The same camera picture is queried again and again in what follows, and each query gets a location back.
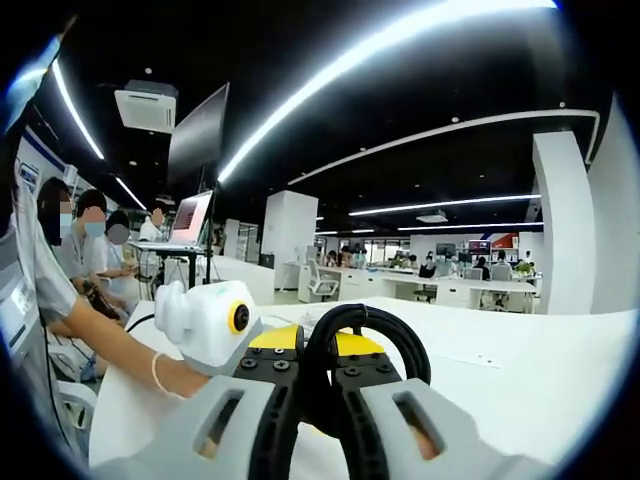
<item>white sleeve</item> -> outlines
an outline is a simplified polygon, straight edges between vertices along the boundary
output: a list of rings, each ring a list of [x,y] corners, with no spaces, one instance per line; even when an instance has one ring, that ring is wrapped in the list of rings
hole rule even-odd
[[[91,246],[91,271],[95,273],[104,273],[109,269],[109,247],[107,246],[107,238],[92,239]]]

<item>black hair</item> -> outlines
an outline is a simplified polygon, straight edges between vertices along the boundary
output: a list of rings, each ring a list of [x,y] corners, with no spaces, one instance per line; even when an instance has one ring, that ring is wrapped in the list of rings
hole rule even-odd
[[[25,126],[24,114],[0,141],[0,236],[4,236],[18,195],[15,162]]]
[[[104,213],[107,213],[107,199],[104,198],[101,191],[91,189],[80,195],[76,204],[76,217],[80,218],[84,211],[91,207],[98,207]]]
[[[127,214],[124,213],[122,210],[116,210],[111,215],[109,215],[109,218],[107,218],[105,230],[108,232],[109,229],[114,225],[122,225],[128,229],[129,217],[127,217]]]
[[[49,245],[60,245],[60,202],[69,202],[69,187],[56,177],[42,184],[38,193],[38,221]]]

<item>ceiling light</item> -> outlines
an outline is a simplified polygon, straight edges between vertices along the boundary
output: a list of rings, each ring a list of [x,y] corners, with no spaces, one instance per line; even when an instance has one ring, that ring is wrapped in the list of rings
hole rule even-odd
[[[39,80],[44,77],[46,73],[46,68],[34,68],[33,70],[29,70],[24,75],[18,77],[15,83],[28,82],[29,80]]]
[[[556,5],[552,0],[450,0],[402,17],[346,51],[289,97],[240,147],[220,173],[218,181],[224,182],[258,142],[300,104],[375,54],[431,28],[469,17],[534,7],[556,8]]]
[[[405,230],[445,230],[460,228],[496,228],[496,227],[541,227],[544,222],[522,222],[522,223],[482,223],[478,225],[438,225],[433,227],[403,227],[398,228],[400,231]]]
[[[448,207],[452,205],[468,205],[472,203],[490,203],[490,202],[512,202],[516,200],[532,200],[540,198],[540,195],[509,195],[506,197],[488,197],[488,198],[472,198],[470,200],[453,200],[450,202],[425,203],[422,205],[405,205],[403,207],[376,208],[373,210],[361,210],[359,212],[351,212],[350,217],[360,215],[373,215],[374,213],[402,212],[405,210],[418,210],[424,208]]]
[[[127,186],[124,184],[124,182],[122,181],[122,179],[121,179],[120,177],[116,177],[116,180],[118,181],[118,183],[120,184],[120,186],[124,189],[124,191],[125,191],[125,192],[127,192],[127,193],[129,194],[129,196],[130,196],[131,198],[133,198],[133,199],[136,201],[136,203],[137,203],[138,205],[140,205],[140,208],[142,208],[143,210],[146,210],[146,209],[147,209],[147,207],[145,207],[145,206],[142,204],[142,202],[141,202],[140,200],[138,200],[138,197],[136,197],[136,196],[133,194],[133,192],[132,192],[131,190],[129,190],[129,187],[127,187]]]
[[[60,95],[62,95],[64,103],[67,105],[67,108],[71,113],[71,116],[76,121],[76,125],[78,125],[78,128],[82,132],[82,135],[84,135],[84,138],[87,140],[87,143],[89,144],[89,146],[93,149],[93,151],[95,152],[95,154],[98,156],[100,160],[104,160],[104,155],[102,155],[102,152],[98,148],[98,145],[96,145],[96,142],[94,142],[93,138],[91,138],[91,135],[89,135],[89,132],[87,131],[87,127],[85,127],[84,123],[82,123],[82,120],[80,119],[80,115],[78,115],[78,111],[76,110],[76,107],[74,107],[73,103],[71,102],[71,97],[69,96],[69,92],[67,91],[67,86],[64,83],[64,78],[62,78],[62,72],[60,71],[60,65],[58,64],[57,58],[53,61],[52,66],[53,66],[53,75],[56,77],[56,83],[58,84],[58,90],[60,90]]]

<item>white column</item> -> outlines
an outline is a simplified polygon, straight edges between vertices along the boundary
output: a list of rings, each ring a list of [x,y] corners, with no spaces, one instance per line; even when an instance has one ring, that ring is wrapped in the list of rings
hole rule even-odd
[[[640,158],[614,98],[600,148],[589,169],[596,220],[596,288],[591,313],[631,310],[640,270]]]
[[[544,218],[540,313],[588,314],[593,302],[595,221],[587,172],[573,132],[533,136]]]
[[[315,240],[318,199],[284,190],[267,199],[261,253],[274,255],[276,289],[297,288],[298,256]]]
[[[227,218],[224,223],[224,256],[236,258],[236,250],[238,249],[238,230],[240,229],[240,220]]]

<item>computer monitor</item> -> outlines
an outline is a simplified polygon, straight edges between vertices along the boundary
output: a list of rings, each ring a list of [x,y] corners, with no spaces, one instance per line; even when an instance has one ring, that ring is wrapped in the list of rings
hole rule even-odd
[[[437,243],[436,255],[445,256],[447,254],[451,256],[454,256],[456,254],[456,244],[455,243]]]
[[[229,84],[222,86],[198,105],[173,130],[167,161],[167,184],[171,187],[193,185],[194,176],[213,187],[213,164],[220,158],[222,125],[227,105]]]
[[[208,192],[185,198],[180,202],[171,236],[169,237],[170,242],[184,245],[196,245],[198,243],[212,193],[209,190]]]

